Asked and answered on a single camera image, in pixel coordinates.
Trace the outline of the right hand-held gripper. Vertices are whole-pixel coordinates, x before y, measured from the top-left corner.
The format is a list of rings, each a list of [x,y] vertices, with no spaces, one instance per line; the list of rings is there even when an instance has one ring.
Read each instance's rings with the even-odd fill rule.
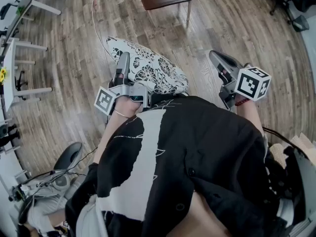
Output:
[[[237,93],[252,101],[266,95],[272,77],[262,69],[244,68],[237,59],[215,50],[209,52],[209,59],[223,81],[219,97],[227,109],[233,106]]]

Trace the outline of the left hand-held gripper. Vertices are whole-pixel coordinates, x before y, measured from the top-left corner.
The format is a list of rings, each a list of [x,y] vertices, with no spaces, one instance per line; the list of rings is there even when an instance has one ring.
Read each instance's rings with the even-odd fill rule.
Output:
[[[94,106],[104,114],[112,114],[115,102],[121,96],[129,97],[133,102],[140,102],[144,108],[151,107],[153,93],[139,83],[129,85],[129,67],[130,53],[124,52],[117,64],[116,73],[112,80],[113,87],[106,89],[101,86],[99,88]]]

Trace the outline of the black white floral fabric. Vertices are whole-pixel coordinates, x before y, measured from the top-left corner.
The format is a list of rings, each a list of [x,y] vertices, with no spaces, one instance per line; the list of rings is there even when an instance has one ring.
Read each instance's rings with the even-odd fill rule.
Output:
[[[185,73],[166,57],[126,39],[108,36],[106,45],[106,50],[116,64],[123,53],[130,54],[130,81],[144,85],[157,94],[187,92],[188,79]]]

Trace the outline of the person's left forearm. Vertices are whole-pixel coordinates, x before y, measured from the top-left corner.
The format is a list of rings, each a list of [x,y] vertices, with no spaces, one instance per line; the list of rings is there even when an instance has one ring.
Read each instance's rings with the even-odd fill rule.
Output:
[[[133,117],[139,108],[142,106],[139,102],[133,102],[126,96],[121,96],[116,99],[115,108],[105,128],[105,132],[101,138],[100,144],[94,155],[93,162],[99,163],[100,158],[105,151],[107,143],[116,130],[129,118]]]

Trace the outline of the person's right forearm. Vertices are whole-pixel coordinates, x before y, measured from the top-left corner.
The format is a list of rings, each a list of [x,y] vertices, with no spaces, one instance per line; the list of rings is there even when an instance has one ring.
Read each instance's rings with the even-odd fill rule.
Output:
[[[267,138],[264,133],[255,102],[237,94],[235,97],[235,106],[237,108],[237,114],[252,122],[253,125],[261,132],[264,142],[267,143]]]

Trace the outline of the black white patterned shirt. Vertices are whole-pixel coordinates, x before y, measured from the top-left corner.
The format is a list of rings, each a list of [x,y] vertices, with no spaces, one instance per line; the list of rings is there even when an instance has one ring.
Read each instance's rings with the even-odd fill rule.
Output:
[[[306,217],[298,179],[246,118],[166,97],[116,130],[66,220],[70,237],[166,237],[198,192],[232,237],[284,237]]]

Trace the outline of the long white desk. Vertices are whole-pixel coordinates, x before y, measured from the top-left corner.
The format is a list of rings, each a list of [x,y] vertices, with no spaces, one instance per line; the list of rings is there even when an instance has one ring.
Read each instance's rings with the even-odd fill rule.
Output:
[[[24,15],[28,12],[28,10],[30,9],[31,6],[35,6],[35,7],[44,9],[44,10],[52,12],[52,13],[54,13],[56,15],[60,15],[61,14],[60,10],[58,10],[58,9],[56,9],[54,7],[48,6],[48,5],[46,5],[46,4],[42,3],[42,2],[39,2],[37,0],[20,0],[18,5],[17,5],[17,7],[18,6],[24,6],[25,10],[23,11],[21,16],[17,16],[16,15],[14,17],[13,22],[11,23],[11,25],[8,27],[8,29],[6,29],[7,34],[5,36],[5,41],[4,41],[3,44],[6,44],[9,41],[9,39],[13,36],[13,34],[15,32],[15,29],[18,27],[18,24],[23,19]]]

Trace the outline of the beige fabric pile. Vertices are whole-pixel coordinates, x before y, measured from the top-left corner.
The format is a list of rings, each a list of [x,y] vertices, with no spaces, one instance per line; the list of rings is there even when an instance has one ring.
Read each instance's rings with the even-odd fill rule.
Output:
[[[308,156],[309,160],[316,166],[316,141],[311,141],[303,133],[300,133],[299,136],[295,135],[290,141],[303,150],[303,152]],[[288,146],[289,144],[285,142],[281,144],[276,143],[270,146],[270,152],[283,169],[286,168],[285,160],[287,159],[287,155],[283,151]]]

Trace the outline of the white table with sunflowers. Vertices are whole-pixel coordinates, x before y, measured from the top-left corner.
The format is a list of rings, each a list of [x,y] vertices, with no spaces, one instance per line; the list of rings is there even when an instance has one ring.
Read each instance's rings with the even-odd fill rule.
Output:
[[[32,94],[40,94],[40,93],[48,93],[52,91],[51,87],[47,88],[36,88],[30,90],[21,90],[18,91],[15,88],[15,53],[17,47],[25,47],[32,48],[42,51],[47,51],[47,47],[30,44],[25,41],[19,41],[16,39],[12,39],[8,50],[6,52],[3,65],[6,68],[6,78],[3,84],[3,92],[4,92],[4,106],[5,110],[8,111],[11,106],[19,104],[19,102],[14,103],[14,99],[19,96],[27,96]]]

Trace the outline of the person's chest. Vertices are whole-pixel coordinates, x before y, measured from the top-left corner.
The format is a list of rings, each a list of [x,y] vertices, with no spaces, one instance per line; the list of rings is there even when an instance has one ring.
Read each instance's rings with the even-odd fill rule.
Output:
[[[193,192],[191,205],[185,218],[166,237],[232,237],[217,219],[206,199]]]

